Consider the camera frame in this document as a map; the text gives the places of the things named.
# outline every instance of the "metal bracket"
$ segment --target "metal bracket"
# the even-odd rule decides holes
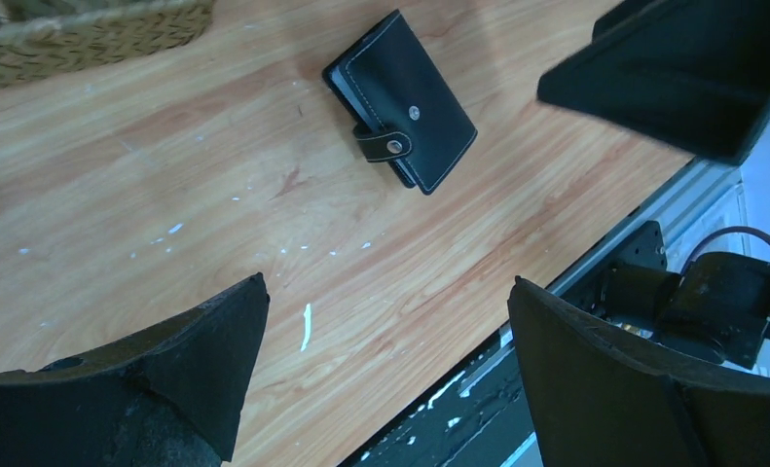
[[[617,264],[665,270],[668,265],[663,232],[656,221],[647,221],[608,252],[582,279],[563,294],[562,299],[596,316],[605,288],[605,273]]]

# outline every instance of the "black metal mount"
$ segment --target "black metal mount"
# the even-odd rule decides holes
[[[563,295],[612,323],[701,360],[752,368],[770,340],[770,263],[707,253],[683,277],[666,271],[659,224],[646,222]]]

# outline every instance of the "white stitching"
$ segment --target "white stitching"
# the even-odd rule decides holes
[[[451,161],[451,164],[450,164],[450,165],[448,165],[448,168],[446,168],[444,172],[442,172],[442,175],[440,175],[439,177],[437,177],[437,178],[436,178],[436,182],[434,182],[434,183],[433,183],[433,186],[432,186],[432,187],[430,187],[430,188],[427,188],[427,184],[426,184],[426,183],[424,183],[424,180],[422,180],[422,178],[419,176],[419,172],[416,170],[416,168],[415,168],[415,167],[413,167],[413,165],[412,165],[412,164],[410,164],[410,160],[409,160],[408,158],[405,158],[405,163],[406,163],[406,164],[408,164],[408,166],[410,166],[410,167],[411,167],[411,169],[413,169],[413,173],[414,173],[414,175],[416,175],[416,178],[418,178],[418,179],[419,179],[419,181],[420,181],[420,182],[422,182],[422,184],[424,185],[424,188],[425,188],[426,190],[428,190],[429,192],[430,192],[430,191],[433,191],[433,189],[434,189],[434,188],[436,188],[437,186],[439,186],[439,183],[440,183],[440,182],[442,182],[442,179],[443,179],[443,178],[445,178],[445,177],[448,175],[448,173],[451,171],[451,169],[452,169],[452,168],[454,168],[454,165],[456,165],[456,163],[458,162],[458,160],[459,160],[459,159],[461,159],[461,156],[462,156],[462,154],[464,154],[464,151],[467,149],[467,147],[468,147],[468,146],[470,146],[470,143],[472,143],[472,142],[473,142],[473,140],[474,140],[475,138],[476,138],[476,128],[474,128],[474,129],[473,129],[473,135],[471,135],[470,139],[469,139],[469,140],[467,140],[467,142],[466,142],[466,143],[464,143],[464,146],[462,146],[462,150],[461,150],[461,151],[459,151],[459,154],[458,154],[458,156],[456,156],[456,157],[455,157],[455,158],[454,158],[454,159]]]
[[[364,49],[360,50],[356,55],[354,55],[350,60],[348,60],[348,63],[345,65],[345,72],[348,74],[348,76],[350,76],[350,80],[353,81],[353,85],[356,87],[356,90],[359,91],[359,95],[361,95],[361,98],[364,99],[364,102],[367,104],[367,107],[370,109],[370,112],[373,113],[373,116],[376,117],[376,121],[379,122],[379,125],[381,125],[382,127],[385,127],[385,124],[382,122],[382,119],[380,119],[379,115],[376,114],[376,111],[373,110],[373,106],[370,105],[370,102],[367,100],[367,97],[364,95],[364,92],[361,91],[361,88],[359,87],[358,83],[356,83],[356,80],[353,78],[353,75],[350,74],[350,64],[353,63],[354,60],[359,58],[359,56],[362,55],[365,51],[370,49],[370,46],[376,44],[376,41],[378,41],[379,38],[381,38],[399,18],[402,18],[401,13],[393,17],[393,19],[390,20],[387,26],[385,26],[379,32],[379,35],[374,37],[368,45],[364,46]]]
[[[404,151],[404,153],[399,153],[399,154],[393,155],[392,157],[376,158],[376,159],[374,159],[374,161],[384,161],[384,162],[392,161],[394,159],[405,157],[406,154],[410,153],[411,150],[413,150],[413,141],[411,141],[410,136],[408,136],[406,133],[403,133],[401,131],[391,131],[389,133],[380,134],[379,136],[374,136],[372,138],[356,138],[356,141],[373,141],[375,139],[387,138],[387,137],[392,136],[394,134],[401,134],[402,136],[405,137],[405,139],[408,141],[408,149],[406,149]]]

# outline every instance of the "white paint speck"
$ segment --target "white paint speck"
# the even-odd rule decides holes
[[[444,393],[445,393],[445,391],[447,391],[449,387],[453,386],[453,385],[454,385],[454,383],[455,383],[455,382],[457,382],[457,381],[459,381],[459,380],[461,379],[461,377],[463,377],[463,376],[464,376],[464,370],[462,370],[461,372],[459,372],[459,374],[458,374],[458,375],[456,375],[455,377],[453,377],[453,379],[451,379],[450,381],[448,381],[448,383],[447,383],[447,384],[445,384],[444,386],[442,386],[442,388],[441,388],[441,389],[439,389],[438,391],[436,391],[436,394],[433,394],[433,396],[430,398],[430,400],[429,400],[429,401],[427,401],[427,408],[428,408],[429,410],[430,410],[430,409],[433,409],[433,401],[435,401],[435,400],[439,399],[440,397],[442,397],[442,394],[444,394]]]
[[[305,306],[305,338],[302,340],[302,349],[300,352],[304,352],[307,349],[307,344],[310,342],[310,332],[312,328],[312,308],[310,304]]]
[[[121,141],[121,146],[124,146],[124,149],[126,149],[127,151],[130,151],[131,153],[134,153],[134,152],[135,152],[135,148],[133,148],[132,146],[130,146],[130,145],[127,143],[127,141],[124,141],[123,139],[119,139],[119,141]]]

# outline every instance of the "wicker basket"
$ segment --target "wicker basket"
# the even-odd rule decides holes
[[[0,88],[187,44],[215,0],[19,1],[0,0]]]

